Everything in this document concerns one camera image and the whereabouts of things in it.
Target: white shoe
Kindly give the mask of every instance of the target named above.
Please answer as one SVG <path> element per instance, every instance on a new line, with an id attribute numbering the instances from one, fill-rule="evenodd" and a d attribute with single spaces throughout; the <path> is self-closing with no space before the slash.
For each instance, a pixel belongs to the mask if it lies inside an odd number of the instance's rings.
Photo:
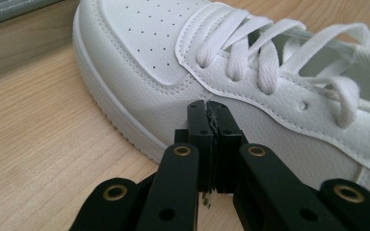
<path id="1" fill-rule="evenodd" d="M 341 33 L 360 44 L 333 40 Z M 82 0 L 74 44 L 104 114 L 156 162 L 174 130 L 186 126 L 187 105 L 213 100 L 229 107 L 250 142 L 272 148 L 309 186 L 339 177 L 370 190 L 370 33 L 363 24 L 313 36 L 298 21 L 274 24 L 204 0 Z"/>

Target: shoe sole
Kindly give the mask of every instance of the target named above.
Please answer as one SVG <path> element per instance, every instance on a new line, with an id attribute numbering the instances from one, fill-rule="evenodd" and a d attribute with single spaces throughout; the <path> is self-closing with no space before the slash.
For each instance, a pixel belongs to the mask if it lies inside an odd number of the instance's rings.
<path id="1" fill-rule="evenodd" d="M 102 113 L 126 140 L 158 164 L 167 146 L 124 108 L 98 74 L 81 39 L 79 9 L 74 18 L 73 45 L 83 80 Z"/>

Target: metal ring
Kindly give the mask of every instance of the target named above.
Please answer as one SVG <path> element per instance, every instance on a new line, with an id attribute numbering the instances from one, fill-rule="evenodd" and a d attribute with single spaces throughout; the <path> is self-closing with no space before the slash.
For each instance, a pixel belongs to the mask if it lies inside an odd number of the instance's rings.
<path id="1" fill-rule="evenodd" d="M 258 146 L 250 146 L 248 148 L 248 152 L 251 155 L 256 156 L 256 157 L 262 157 L 262 156 L 265 156 L 267 154 L 266 150 L 264 150 L 263 148 L 258 147 Z"/>
<path id="2" fill-rule="evenodd" d="M 177 156 L 187 156 L 191 153 L 191 148 L 187 146 L 178 146 L 173 149 L 173 153 Z"/>
<path id="3" fill-rule="evenodd" d="M 115 200 L 120 200 L 121 198 L 125 197 L 126 194 L 127 194 L 127 187 L 123 185 L 113 185 L 104 191 L 103 197 L 106 200 L 115 201 Z"/>
<path id="4" fill-rule="evenodd" d="M 361 192 L 350 186 L 336 185 L 334 186 L 334 192 L 339 197 L 352 203 L 362 203 L 365 200 L 365 197 Z"/>

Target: white shoelace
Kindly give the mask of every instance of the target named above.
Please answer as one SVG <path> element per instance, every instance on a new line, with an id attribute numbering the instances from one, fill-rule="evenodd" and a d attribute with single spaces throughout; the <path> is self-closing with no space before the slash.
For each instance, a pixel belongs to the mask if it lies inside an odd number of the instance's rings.
<path id="1" fill-rule="evenodd" d="M 278 62 L 278 52 L 272 39 L 290 29 L 305 30 L 302 22 L 282 19 L 274 24 L 272 20 L 261 16 L 251 16 L 249 12 L 234 10 L 212 33 L 200 48 L 197 62 L 201 67 L 213 63 L 220 50 L 230 48 L 226 75 L 233 81 L 239 81 L 249 68 L 249 63 L 258 63 L 258 86 L 265 94 L 277 90 L 281 72 L 298 75 L 300 69 L 324 46 L 340 34 L 348 34 L 360 44 L 370 46 L 370 32 L 361 23 L 350 25 L 332 25 L 310 38 L 301 45 L 298 38 L 290 38 L 283 47 L 282 64 Z M 260 37 L 249 47 L 248 35 L 262 29 Z M 319 74 L 305 78 L 316 86 L 332 85 L 338 95 L 341 115 L 338 125 L 346 128 L 357 116 L 359 102 L 358 85 L 348 77 L 341 76 L 350 65 L 341 59 L 325 67 Z"/>

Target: wooden surface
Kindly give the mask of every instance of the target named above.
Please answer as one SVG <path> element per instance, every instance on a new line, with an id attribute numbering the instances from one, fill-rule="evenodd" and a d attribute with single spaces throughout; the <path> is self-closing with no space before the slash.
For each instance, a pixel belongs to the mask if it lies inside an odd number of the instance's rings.
<path id="1" fill-rule="evenodd" d="M 370 0 L 226 2 L 274 20 L 297 18 L 311 32 L 332 23 L 370 26 Z M 111 126 L 82 82 L 70 32 L 76 3 L 0 24 L 0 230 L 67 230 L 99 183 L 139 182 L 157 169 Z M 212 201 L 199 208 L 198 230 L 242 229 L 229 196 Z"/>

